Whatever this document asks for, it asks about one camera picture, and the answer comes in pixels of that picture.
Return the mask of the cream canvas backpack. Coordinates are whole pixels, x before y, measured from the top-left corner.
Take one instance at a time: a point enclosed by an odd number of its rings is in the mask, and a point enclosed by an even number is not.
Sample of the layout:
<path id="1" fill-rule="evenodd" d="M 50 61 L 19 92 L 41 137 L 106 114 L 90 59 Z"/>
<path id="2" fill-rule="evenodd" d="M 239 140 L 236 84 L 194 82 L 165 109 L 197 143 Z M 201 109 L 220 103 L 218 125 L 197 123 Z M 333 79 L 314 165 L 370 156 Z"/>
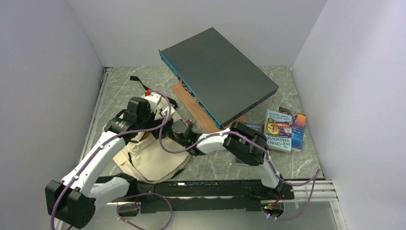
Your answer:
<path id="1" fill-rule="evenodd" d="M 172 118 L 162 117 L 160 110 L 167 106 L 172 107 Z M 156 110 L 152 110 L 152 128 L 142 129 L 137 134 L 124 135 L 125 147 L 113 158 L 115 164 L 126 174 L 139 181 L 156 184 L 168 180 L 183 171 L 190 160 L 187 152 L 172 154 L 162 149 L 158 140 L 158 130 L 169 120 L 182 120 L 176 111 L 177 104 L 171 99 L 162 97 Z M 123 120 L 125 109 L 121 110 L 115 118 L 104 127 L 104 131 L 121 133 L 128 131 L 128 125 Z M 169 138 L 162 139 L 164 147 L 168 150 L 183 150 L 184 147 Z"/>

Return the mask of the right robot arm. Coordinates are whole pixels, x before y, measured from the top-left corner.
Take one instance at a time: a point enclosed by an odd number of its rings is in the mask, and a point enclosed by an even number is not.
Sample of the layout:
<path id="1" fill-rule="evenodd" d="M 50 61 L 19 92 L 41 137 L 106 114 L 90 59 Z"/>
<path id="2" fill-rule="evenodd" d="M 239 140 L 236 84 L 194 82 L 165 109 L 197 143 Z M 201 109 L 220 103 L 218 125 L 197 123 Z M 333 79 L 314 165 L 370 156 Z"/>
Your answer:
<path id="1" fill-rule="evenodd" d="M 162 139 L 169 137 L 183 146 L 184 150 L 168 150 Z M 192 156 L 203 156 L 213 151 L 227 150 L 245 164 L 254 167 L 264 186 L 264 194 L 270 199 L 282 193 L 282 182 L 279 173 L 270 163 L 269 151 L 265 136 L 244 125 L 233 122 L 231 127 L 222 131 L 206 134 L 195 133 L 186 122 L 178 120 L 158 130 L 158 140 L 163 150 L 177 154 L 187 152 Z"/>

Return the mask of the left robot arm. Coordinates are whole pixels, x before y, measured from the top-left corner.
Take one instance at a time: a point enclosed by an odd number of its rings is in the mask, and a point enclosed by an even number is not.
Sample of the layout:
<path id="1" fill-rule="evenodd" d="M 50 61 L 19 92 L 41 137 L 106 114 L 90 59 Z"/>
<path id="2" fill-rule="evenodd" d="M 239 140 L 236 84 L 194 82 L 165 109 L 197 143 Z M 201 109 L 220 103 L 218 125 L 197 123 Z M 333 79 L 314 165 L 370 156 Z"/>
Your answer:
<path id="1" fill-rule="evenodd" d="M 117 199 L 132 201 L 138 193 L 137 180 L 125 173 L 113 176 L 99 186 L 102 171 L 129 141 L 141 132 L 155 131 L 165 120 L 155 123 L 161 96 L 151 94 L 133 97 L 127 107 L 105 126 L 98 142 L 80 163 L 60 181 L 51 180 L 45 187 L 50 228 L 55 220 L 69 225 L 69 229 L 84 228 L 101 206 Z"/>

